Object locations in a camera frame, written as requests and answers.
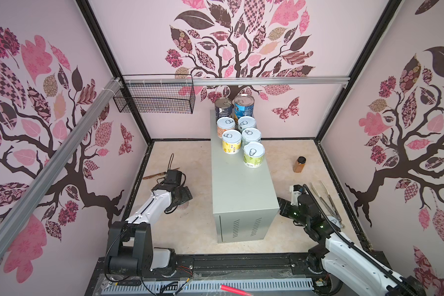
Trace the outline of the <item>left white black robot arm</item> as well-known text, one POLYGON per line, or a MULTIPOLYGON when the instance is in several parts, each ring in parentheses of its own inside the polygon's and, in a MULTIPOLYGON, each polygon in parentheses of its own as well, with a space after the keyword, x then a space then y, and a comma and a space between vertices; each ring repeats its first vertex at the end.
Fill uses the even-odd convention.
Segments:
POLYGON ((173 276, 176 273, 175 251, 154 247, 151 226, 162 214, 173 213, 191 199, 187 186, 155 186, 136 213, 110 227, 104 272, 142 278, 148 278, 152 272, 163 277, 173 276))

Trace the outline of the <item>white can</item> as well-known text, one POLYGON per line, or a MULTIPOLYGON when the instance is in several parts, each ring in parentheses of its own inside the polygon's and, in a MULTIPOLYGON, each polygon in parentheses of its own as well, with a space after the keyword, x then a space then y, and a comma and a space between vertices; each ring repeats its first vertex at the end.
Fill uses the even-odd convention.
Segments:
POLYGON ((261 132, 256 128, 246 128, 242 131, 241 134, 243 146, 251 142, 259 143, 261 141, 261 132))

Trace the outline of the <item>green label tin can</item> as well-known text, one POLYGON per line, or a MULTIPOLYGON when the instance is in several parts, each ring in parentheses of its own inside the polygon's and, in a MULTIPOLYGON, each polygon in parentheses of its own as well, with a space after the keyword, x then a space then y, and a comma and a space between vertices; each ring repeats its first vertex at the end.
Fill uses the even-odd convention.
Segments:
POLYGON ((244 163, 249 168, 261 166, 265 156, 265 148, 259 142, 250 142, 244 146, 244 163))

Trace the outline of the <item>blue label tin can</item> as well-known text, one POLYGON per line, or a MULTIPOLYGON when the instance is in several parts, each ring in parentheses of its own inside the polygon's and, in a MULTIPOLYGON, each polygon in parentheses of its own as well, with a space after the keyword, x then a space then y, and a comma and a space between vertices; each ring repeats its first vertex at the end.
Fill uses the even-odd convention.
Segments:
POLYGON ((252 117, 254 113, 255 99, 249 94, 239 94, 233 100, 234 118, 239 120, 241 117, 252 117))

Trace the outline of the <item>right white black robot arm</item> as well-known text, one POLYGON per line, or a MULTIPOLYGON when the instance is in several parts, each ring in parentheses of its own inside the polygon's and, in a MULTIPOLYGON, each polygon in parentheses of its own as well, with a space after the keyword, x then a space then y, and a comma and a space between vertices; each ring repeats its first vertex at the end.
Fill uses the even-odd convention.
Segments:
POLYGON ((424 296, 414 277, 403 277, 360 249, 325 215, 317 200, 298 196, 298 205, 278 198, 280 215, 290 218, 317 243, 308 251, 306 265, 313 273, 328 273, 359 296, 424 296))

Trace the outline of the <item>dark label tin can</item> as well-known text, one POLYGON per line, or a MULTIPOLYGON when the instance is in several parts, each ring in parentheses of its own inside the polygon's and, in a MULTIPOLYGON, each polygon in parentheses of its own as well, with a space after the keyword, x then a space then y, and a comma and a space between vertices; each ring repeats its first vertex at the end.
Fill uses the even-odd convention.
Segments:
POLYGON ((219 98, 215 101, 215 116, 216 120, 222 117, 232 117, 233 103, 227 97, 219 98))

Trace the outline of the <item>yellow label tin can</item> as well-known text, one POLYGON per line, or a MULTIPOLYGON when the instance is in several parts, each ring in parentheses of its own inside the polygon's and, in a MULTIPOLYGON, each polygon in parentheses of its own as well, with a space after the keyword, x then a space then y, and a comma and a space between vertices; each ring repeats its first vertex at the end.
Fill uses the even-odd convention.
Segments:
POLYGON ((222 148, 226 154, 237 154, 241 149, 242 135, 235 129, 227 130, 222 135, 222 148))

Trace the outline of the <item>orange label can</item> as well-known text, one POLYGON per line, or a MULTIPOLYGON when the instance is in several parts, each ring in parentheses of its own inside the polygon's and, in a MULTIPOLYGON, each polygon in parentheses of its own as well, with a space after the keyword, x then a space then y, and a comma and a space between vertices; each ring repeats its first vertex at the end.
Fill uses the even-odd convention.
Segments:
POLYGON ((217 135, 222 138, 223 133, 235 129, 236 122, 231 117, 221 117, 217 120, 217 135))

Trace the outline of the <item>patterned can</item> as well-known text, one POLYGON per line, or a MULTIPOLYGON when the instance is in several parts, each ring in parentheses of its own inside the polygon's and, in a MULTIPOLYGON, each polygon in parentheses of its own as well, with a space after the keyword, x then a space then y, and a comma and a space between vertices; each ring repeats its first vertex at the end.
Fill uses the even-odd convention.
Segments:
POLYGON ((257 127, 257 121, 254 117, 243 116, 238 119, 238 130, 241 133, 248 128, 256 128, 256 127, 257 127))

